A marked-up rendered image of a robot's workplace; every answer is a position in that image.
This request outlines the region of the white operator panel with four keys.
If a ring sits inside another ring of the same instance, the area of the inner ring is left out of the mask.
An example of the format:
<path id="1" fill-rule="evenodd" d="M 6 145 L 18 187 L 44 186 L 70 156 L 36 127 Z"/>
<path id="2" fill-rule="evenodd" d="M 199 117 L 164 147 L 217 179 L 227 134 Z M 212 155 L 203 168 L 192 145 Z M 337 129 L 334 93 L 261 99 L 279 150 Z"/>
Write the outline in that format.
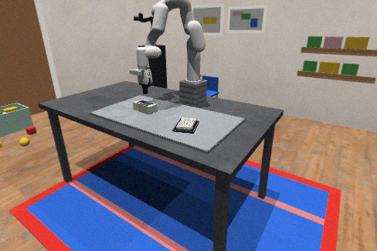
<path id="1" fill-rule="evenodd" d="M 157 104 L 150 103 L 144 100 L 134 101 L 133 108 L 134 110 L 138 110 L 146 114 L 156 114 L 155 112 L 157 112 Z"/>

